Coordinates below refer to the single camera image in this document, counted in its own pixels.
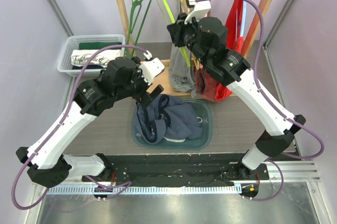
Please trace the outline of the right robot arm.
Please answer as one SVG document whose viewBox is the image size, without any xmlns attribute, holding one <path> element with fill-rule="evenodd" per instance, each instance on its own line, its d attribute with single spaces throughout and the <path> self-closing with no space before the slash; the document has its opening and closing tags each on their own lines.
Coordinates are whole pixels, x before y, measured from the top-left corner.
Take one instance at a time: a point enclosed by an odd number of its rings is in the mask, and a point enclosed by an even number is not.
<svg viewBox="0 0 337 224">
<path fill-rule="evenodd" d="M 248 61 L 227 48 L 228 30 L 218 18 L 192 18 L 188 22 L 187 14 L 182 13 L 167 30 L 174 46 L 186 47 L 192 52 L 206 72 L 236 94 L 265 127 L 237 167 L 240 177 L 252 178 L 262 162 L 287 149 L 306 119 L 286 110 L 259 80 L 254 79 L 254 70 Z"/>
</svg>

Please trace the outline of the grey tank top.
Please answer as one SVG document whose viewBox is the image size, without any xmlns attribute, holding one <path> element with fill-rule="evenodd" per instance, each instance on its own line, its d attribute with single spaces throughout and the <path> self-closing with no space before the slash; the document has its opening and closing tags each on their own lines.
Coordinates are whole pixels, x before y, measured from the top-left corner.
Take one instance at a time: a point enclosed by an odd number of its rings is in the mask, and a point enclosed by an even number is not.
<svg viewBox="0 0 337 224">
<path fill-rule="evenodd" d="M 178 92 L 188 92 L 192 98 L 198 94 L 194 77 L 193 65 L 187 66 L 180 48 L 172 45 L 168 69 L 169 81 L 172 88 Z"/>
</svg>

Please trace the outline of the lime green hanger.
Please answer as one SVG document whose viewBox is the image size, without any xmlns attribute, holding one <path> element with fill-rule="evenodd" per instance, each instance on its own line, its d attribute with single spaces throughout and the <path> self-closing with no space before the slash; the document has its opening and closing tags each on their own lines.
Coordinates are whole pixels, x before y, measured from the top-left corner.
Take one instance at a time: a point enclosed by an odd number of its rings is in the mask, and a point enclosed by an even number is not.
<svg viewBox="0 0 337 224">
<path fill-rule="evenodd" d="M 175 19 L 174 19 L 173 13 L 172 13 L 167 1 L 166 0 L 156 0 L 156 2 L 157 2 L 157 5 L 158 5 L 163 17 L 164 17 L 164 20 L 165 20 L 166 24 L 167 25 L 173 24 L 175 22 Z M 186 48 L 180 47 L 180 52 L 181 52 L 183 58 L 185 59 L 187 67 L 190 67 L 191 62 L 190 62 L 190 58 L 187 54 Z"/>
</svg>

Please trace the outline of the yellow hanger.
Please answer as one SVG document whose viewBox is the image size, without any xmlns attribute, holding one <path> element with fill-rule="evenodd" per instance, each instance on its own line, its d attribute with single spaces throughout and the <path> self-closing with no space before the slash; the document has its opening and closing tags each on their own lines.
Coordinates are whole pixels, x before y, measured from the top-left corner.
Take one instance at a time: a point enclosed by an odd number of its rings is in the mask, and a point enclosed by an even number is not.
<svg viewBox="0 0 337 224">
<path fill-rule="evenodd" d="M 177 3 L 178 3 L 178 7 L 179 7 L 179 13 L 186 13 L 186 14 L 188 14 L 190 12 L 190 9 L 187 6 L 187 3 L 185 2 L 185 0 L 177 0 Z M 188 56 L 187 49 L 181 47 L 180 48 L 180 52 L 181 52 L 182 56 L 184 57 L 187 66 L 190 67 L 191 63 L 187 62 L 187 56 Z M 192 53 L 190 55 L 190 58 L 191 58 L 191 61 L 194 63 L 194 68 L 196 70 L 199 70 L 200 69 L 200 62 L 197 60 L 197 58 Z"/>
</svg>

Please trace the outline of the white tank top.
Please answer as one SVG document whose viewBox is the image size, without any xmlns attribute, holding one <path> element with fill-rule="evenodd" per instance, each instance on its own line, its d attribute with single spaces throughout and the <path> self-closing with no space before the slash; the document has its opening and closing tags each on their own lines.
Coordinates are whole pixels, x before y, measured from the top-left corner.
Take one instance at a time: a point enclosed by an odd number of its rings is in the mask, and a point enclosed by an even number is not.
<svg viewBox="0 0 337 224">
<path fill-rule="evenodd" d="M 178 143 L 178 142 L 185 142 L 186 138 L 184 139 L 173 139 L 173 138 L 168 138 L 168 137 L 163 137 L 166 141 L 169 141 L 169 142 L 175 142 L 175 143 Z"/>
</svg>

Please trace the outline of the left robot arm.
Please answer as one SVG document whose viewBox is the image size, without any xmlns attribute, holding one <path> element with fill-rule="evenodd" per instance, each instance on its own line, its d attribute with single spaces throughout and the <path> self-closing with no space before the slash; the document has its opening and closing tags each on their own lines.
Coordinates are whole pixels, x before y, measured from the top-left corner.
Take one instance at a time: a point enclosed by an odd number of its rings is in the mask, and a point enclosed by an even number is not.
<svg viewBox="0 0 337 224">
<path fill-rule="evenodd" d="M 88 124 L 117 101 L 131 97 L 148 106 L 163 91 L 161 85 L 151 93 L 147 90 L 164 69 L 158 58 L 140 62 L 137 57 L 118 57 L 101 70 L 99 77 L 80 83 L 74 97 L 43 137 L 30 147 L 18 148 L 16 155 L 28 165 L 31 181 L 52 188 L 66 179 L 86 175 L 99 181 L 109 180 L 113 166 L 104 154 L 71 156 L 64 154 L 64 150 Z"/>
</svg>

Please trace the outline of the navy blue tank top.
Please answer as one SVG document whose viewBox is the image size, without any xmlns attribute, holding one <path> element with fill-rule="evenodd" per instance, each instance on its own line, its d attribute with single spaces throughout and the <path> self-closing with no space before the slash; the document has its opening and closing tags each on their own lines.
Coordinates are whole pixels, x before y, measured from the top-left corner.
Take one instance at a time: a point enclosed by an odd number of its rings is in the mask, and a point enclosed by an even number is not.
<svg viewBox="0 0 337 224">
<path fill-rule="evenodd" d="M 166 94 L 158 95 L 149 106 L 136 104 L 132 129 L 150 145 L 159 144 L 163 137 L 196 140 L 203 136 L 192 105 Z"/>
</svg>

